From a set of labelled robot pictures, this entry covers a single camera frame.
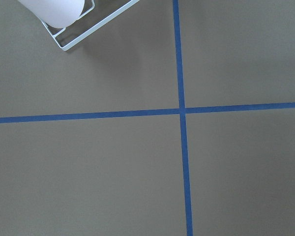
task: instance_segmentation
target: blue tape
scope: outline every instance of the blue tape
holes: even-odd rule
[[[235,112],[295,108],[295,102],[186,108],[186,113]]]
[[[96,119],[96,118],[114,118],[114,117],[142,117],[142,116],[159,116],[159,115],[178,115],[178,114],[179,114],[179,109],[175,108],[175,109],[122,111],[122,112],[43,115],[43,116],[28,116],[28,117],[1,117],[0,123],[19,123],[19,122],[71,120],[71,119]]]
[[[185,195],[186,228],[187,228],[187,236],[192,236],[193,235],[192,209],[191,209],[191,195],[190,195],[188,142],[187,142],[186,113],[185,113],[186,112],[185,96],[184,96],[184,86],[183,86],[183,67],[182,67],[178,0],[173,0],[173,11],[174,11],[175,45],[176,45],[178,97],[179,97],[179,111],[180,111],[180,135],[181,135],[183,186],[184,186],[184,195]]]

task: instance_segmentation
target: gray surface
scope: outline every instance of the gray surface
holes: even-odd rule
[[[171,0],[141,0],[67,53],[0,1],[0,117],[177,106]]]
[[[187,115],[196,236],[295,236],[295,109]]]
[[[185,231],[179,116],[0,124],[0,236]]]
[[[179,3],[187,107],[295,101],[295,0]]]

